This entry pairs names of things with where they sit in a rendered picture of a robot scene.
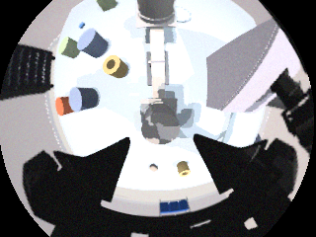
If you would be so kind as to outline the white balance beam with round pans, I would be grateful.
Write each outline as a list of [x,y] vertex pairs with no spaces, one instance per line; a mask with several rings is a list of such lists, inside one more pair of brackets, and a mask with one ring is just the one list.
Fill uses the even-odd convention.
[[162,20],[145,19],[141,13],[138,13],[138,4],[135,3],[135,27],[136,28],[150,28],[150,42],[151,50],[146,51],[146,72],[147,83],[146,86],[153,86],[153,99],[141,99],[142,122],[145,119],[147,108],[153,106],[155,103],[165,103],[174,112],[175,118],[177,117],[178,99],[165,99],[165,86],[170,84],[169,76],[169,52],[165,50],[163,44],[163,28],[177,27],[178,21],[177,9],[173,7],[173,13],[170,17]]

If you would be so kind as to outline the brown cylinder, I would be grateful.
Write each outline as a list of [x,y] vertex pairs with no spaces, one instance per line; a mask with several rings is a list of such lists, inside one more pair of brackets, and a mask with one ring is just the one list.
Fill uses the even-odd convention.
[[56,111],[60,116],[72,114],[70,100],[68,100],[68,96],[63,96],[63,98],[56,98],[55,100]]

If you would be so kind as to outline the small grey pebble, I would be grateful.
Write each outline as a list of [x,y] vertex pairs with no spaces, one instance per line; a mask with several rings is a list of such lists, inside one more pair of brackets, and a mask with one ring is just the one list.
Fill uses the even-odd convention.
[[151,171],[158,171],[158,166],[150,165],[150,170]]

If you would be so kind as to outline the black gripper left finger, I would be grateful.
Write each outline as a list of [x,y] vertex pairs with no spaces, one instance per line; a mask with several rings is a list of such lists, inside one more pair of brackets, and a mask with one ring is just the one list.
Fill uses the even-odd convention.
[[68,173],[78,175],[94,193],[103,200],[112,202],[115,188],[118,186],[119,175],[130,149],[130,138],[120,139],[119,142],[95,151],[91,155],[74,155],[52,151],[60,167]]

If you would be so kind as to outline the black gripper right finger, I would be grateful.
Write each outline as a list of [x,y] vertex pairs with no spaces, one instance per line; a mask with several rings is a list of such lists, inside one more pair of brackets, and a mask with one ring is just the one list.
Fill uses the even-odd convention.
[[262,139],[260,142],[253,142],[253,145],[250,143],[248,146],[238,147],[226,145],[202,134],[194,134],[195,147],[206,169],[209,170],[219,194],[233,189],[230,186],[236,183],[236,179],[241,177],[241,174],[244,174],[253,157],[256,158],[256,154],[266,150],[268,142],[268,139]]

